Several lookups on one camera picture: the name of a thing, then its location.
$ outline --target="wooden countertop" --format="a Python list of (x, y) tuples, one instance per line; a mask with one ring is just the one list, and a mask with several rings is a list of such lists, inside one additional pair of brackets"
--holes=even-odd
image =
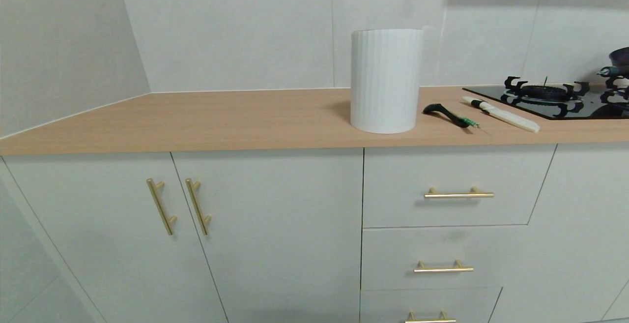
[(442, 103), (481, 129), (418, 113), (415, 129), (377, 135), (350, 125), (347, 88), (148, 94), (1, 139), (0, 154), (629, 142), (629, 119), (552, 121), (501, 105), (537, 122), (535, 134), (463, 104), (465, 95), (421, 88), (418, 109)]

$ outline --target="white wall tile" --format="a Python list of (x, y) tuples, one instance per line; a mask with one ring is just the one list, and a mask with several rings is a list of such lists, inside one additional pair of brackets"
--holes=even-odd
[(153, 92), (328, 88), (330, 0), (125, 0)]
[(448, 0), (436, 84), (501, 84), (521, 74), (538, 2)]
[(123, 0), (2, 6), (2, 136), (149, 92)]
[(0, 182), (0, 322), (8, 322), (57, 276), (59, 270)]
[(10, 323), (91, 323), (92, 317), (59, 276)]
[(528, 81), (603, 81), (607, 55), (629, 46), (629, 0), (541, 0), (526, 58)]
[(352, 32), (364, 29), (424, 30), (422, 85), (434, 83), (446, 0), (333, 0), (335, 85), (351, 83)]

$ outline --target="white cabinet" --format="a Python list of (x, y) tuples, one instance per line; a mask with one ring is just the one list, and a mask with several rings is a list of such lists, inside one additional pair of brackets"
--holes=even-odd
[[(460, 289), (501, 287), (514, 263), (523, 260), (525, 225), (364, 229), (362, 289)], [(425, 267), (454, 267), (459, 260), (474, 271), (416, 273)]]
[(559, 145), (490, 323), (599, 321), (629, 279), (629, 144)]
[(362, 153), (173, 153), (229, 323), (358, 322)]
[(629, 318), (629, 281), (603, 319)]
[[(5, 160), (106, 321), (226, 322), (169, 153)], [(147, 178), (164, 182), (158, 196), (165, 214), (177, 216), (173, 235)]]
[[(364, 227), (526, 224), (555, 145), (367, 148)], [(425, 198), (436, 193), (495, 196)]]
[(378, 290), (363, 292), (360, 323), (400, 323), (411, 318), (438, 322), (441, 312), (459, 323), (489, 321), (500, 288)]

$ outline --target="gold handle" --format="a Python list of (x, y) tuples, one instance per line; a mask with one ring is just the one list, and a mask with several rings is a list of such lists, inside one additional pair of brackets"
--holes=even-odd
[(449, 319), (443, 311), (441, 311), (439, 319), (429, 319), (427, 321), (418, 321), (415, 319), (413, 312), (409, 312), (408, 319), (404, 323), (457, 323), (457, 321), (456, 319)]
[(460, 260), (454, 261), (454, 267), (424, 267), (424, 262), (420, 261), (420, 265), (413, 270), (415, 273), (462, 273), (466, 271), (474, 271), (474, 268), (461, 265)]
[(476, 186), (472, 186), (469, 193), (437, 193), (434, 186), (424, 194), (426, 199), (456, 199), (456, 198), (493, 198), (494, 193), (481, 193)]
[(166, 227), (166, 232), (168, 235), (172, 235), (171, 224), (174, 224), (177, 221), (177, 215), (173, 215), (171, 218), (166, 219), (166, 213), (164, 212), (164, 205), (162, 204), (162, 198), (157, 194), (157, 189), (162, 188), (164, 186), (164, 182), (159, 182), (155, 184), (153, 182), (153, 178), (148, 178), (146, 180), (148, 184), (148, 188), (151, 191), (151, 195), (153, 196), (153, 200), (155, 201), (155, 206), (157, 206), (157, 211), (159, 211), (159, 215), (162, 216), (162, 221), (164, 221), (164, 227)]
[(193, 201), (193, 205), (195, 205), (195, 212), (197, 213), (197, 218), (199, 220), (200, 229), (203, 231), (203, 235), (207, 235), (207, 224), (212, 219), (212, 216), (203, 216), (203, 213), (200, 210), (199, 202), (196, 198), (195, 189), (198, 189), (200, 186), (200, 182), (193, 183), (193, 180), (190, 178), (186, 179), (186, 186), (188, 187), (188, 193), (190, 193), (190, 199)]

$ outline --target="black cooktop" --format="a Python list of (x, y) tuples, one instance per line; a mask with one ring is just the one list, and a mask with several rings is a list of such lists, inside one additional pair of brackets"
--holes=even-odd
[(589, 83), (535, 86), (509, 77), (505, 86), (463, 88), (474, 94), (514, 106), (546, 119), (629, 119), (629, 89), (607, 81), (606, 87)]

